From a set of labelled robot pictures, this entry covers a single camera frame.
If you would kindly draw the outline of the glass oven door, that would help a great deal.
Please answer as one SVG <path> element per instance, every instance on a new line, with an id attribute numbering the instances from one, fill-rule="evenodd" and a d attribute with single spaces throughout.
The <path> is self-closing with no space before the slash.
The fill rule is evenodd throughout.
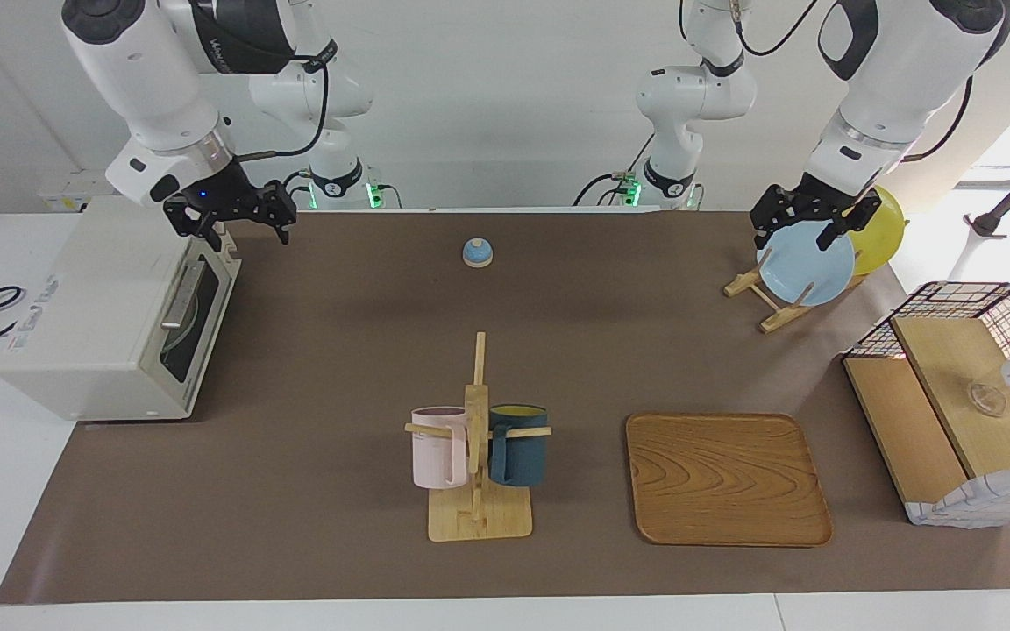
<path id="1" fill-rule="evenodd" d="M 201 239 L 186 241 L 138 362 L 152 387 L 137 396 L 145 420 L 192 415 L 238 272 L 239 260 Z"/>

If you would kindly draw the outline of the pale green plate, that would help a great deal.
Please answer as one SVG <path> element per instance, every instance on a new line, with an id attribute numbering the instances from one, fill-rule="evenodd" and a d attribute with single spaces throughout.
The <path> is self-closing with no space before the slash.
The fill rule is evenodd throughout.
<path id="1" fill-rule="evenodd" d="M 175 328 L 167 329 L 163 347 L 160 348 L 160 355 L 168 354 L 179 346 L 179 344 L 183 343 L 193 327 L 197 311 L 199 311 L 199 298 L 194 295 L 184 315 L 181 316 L 180 322 L 176 324 Z"/>

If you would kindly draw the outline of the beige toaster oven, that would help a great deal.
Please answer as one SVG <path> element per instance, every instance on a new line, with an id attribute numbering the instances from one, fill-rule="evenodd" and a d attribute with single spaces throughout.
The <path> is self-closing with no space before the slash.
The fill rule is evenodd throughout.
<path id="1" fill-rule="evenodd" d="M 228 230 L 217 232 L 221 252 L 239 260 Z M 137 396 L 152 387 L 138 362 L 189 239 L 123 196 L 89 201 L 9 336 L 0 379 L 68 421 L 147 421 Z"/>

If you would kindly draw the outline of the light blue plate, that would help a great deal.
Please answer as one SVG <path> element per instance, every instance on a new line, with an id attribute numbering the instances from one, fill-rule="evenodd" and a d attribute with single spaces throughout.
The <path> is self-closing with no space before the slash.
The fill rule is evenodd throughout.
<path id="1" fill-rule="evenodd" d="M 829 221 L 802 221 L 773 233 L 765 247 L 758 249 L 763 283 L 777 298 L 816 307 L 841 295 L 855 269 L 855 251 L 846 235 L 838 236 L 827 249 L 818 247 L 817 238 Z"/>

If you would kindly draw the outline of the yellow plate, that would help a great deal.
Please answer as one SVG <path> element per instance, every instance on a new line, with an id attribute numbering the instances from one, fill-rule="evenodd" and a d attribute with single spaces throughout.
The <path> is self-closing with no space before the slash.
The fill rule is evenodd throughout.
<path id="1" fill-rule="evenodd" d="M 873 188 L 881 203 L 871 221 L 861 231 L 849 231 L 855 251 L 854 276 L 865 276 L 889 262 L 898 251 L 905 235 L 906 217 L 900 203 L 885 188 Z"/>

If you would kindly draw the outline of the wooden plate rack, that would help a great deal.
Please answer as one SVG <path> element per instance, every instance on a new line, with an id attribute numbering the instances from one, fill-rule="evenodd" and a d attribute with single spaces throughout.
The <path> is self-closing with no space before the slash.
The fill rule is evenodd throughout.
<path id="1" fill-rule="evenodd" d="M 808 312 L 813 311 L 814 308 L 818 308 L 818 305 L 803 305 L 803 299 L 807 299 L 809 293 L 814 288 L 814 283 L 810 283 L 805 288 L 805 291 L 801 293 L 797 300 L 786 304 L 778 305 L 773 299 L 770 298 L 768 294 L 762 291 L 761 285 L 763 284 L 763 277 L 761 269 L 765 266 L 763 259 L 765 257 L 770 257 L 772 255 L 773 248 L 768 247 L 765 249 L 765 255 L 758 256 L 758 264 L 749 271 L 738 274 L 729 284 L 726 284 L 722 288 L 722 294 L 727 296 L 727 298 L 734 298 L 735 295 L 739 295 L 745 291 L 751 291 L 758 296 L 765 304 L 769 305 L 769 308 L 773 310 L 773 315 L 769 318 L 764 319 L 758 325 L 763 334 L 772 334 L 772 332 L 777 331 L 787 324 L 796 321 L 799 318 L 805 316 Z"/>

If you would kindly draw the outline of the small clear glass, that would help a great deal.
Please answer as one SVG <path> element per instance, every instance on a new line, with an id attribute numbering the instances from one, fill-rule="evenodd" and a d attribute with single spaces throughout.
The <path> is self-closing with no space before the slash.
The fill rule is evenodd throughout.
<path id="1" fill-rule="evenodd" d="M 1002 418 L 1007 409 L 1006 393 L 985 382 L 971 382 L 966 388 L 971 405 L 982 415 Z"/>

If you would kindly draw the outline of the wooden tray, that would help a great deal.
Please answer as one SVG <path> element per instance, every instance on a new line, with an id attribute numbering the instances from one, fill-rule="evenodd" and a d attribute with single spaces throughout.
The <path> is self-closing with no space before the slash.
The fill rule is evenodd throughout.
<path id="1" fill-rule="evenodd" d="M 800 423 L 781 413 L 634 413 L 635 527 L 656 546 L 816 548 L 829 504 Z"/>

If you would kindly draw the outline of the brown table mat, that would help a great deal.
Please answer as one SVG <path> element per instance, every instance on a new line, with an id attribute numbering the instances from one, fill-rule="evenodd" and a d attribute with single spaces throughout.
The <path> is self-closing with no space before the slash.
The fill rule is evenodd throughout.
<path id="1" fill-rule="evenodd" d="M 241 224 L 238 276 L 192 418 L 76 427 L 0 603 L 991 590 L 1010 526 L 911 526 L 837 355 L 903 301 L 893 273 L 778 334 L 722 287 L 741 212 L 305 215 Z M 466 240 L 494 260 L 471 268 Z M 550 412 L 534 530 L 430 542 L 413 408 L 457 404 L 487 334 L 494 403 Z M 637 412 L 800 423 L 834 534 L 813 549 L 653 546 L 637 533 Z"/>

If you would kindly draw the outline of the pink mug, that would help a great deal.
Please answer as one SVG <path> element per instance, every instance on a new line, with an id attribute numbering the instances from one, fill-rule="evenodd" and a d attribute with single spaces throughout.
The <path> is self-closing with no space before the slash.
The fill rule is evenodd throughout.
<path id="1" fill-rule="evenodd" d="M 466 454 L 466 411 L 436 405 L 410 412 L 417 426 L 442 429 L 443 436 L 412 434 L 412 479 L 425 490 L 451 490 L 469 482 Z"/>

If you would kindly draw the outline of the dark blue mug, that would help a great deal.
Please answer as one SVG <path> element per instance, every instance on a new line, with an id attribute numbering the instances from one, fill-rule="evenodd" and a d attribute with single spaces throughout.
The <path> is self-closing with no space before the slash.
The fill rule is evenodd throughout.
<path id="1" fill-rule="evenodd" d="M 494 483 L 529 487 L 544 482 L 548 438 L 509 438 L 512 429 L 549 427 L 548 410 L 538 405 L 502 404 L 489 409 L 489 478 Z"/>

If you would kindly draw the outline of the wooden mug rack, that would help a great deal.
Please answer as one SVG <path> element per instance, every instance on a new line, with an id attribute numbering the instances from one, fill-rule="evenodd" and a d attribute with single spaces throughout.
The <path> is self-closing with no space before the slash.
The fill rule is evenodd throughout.
<path id="1" fill-rule="evenodd" d="M 522 538 L 533 530 L 530 491 L 500 485 L 489 478 L 490 431 L 488 386 L 484 383 L 486 334 L 477 332 L 473 383 L 465 387 L 465 448 L 461 460 L 465 485 L 429 491 L 426 532 L 432 542 L 480 542 Z"/>

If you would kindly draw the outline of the white wall outlet box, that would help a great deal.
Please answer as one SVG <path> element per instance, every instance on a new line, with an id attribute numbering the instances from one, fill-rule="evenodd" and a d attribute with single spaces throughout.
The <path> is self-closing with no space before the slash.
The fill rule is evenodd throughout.
<path id="1" fill-rule="evenodd" d="M 41 177 L 37 195 L 50 212 L 81 212 L 91 200 L 85 172 L 48 174 Z"/>

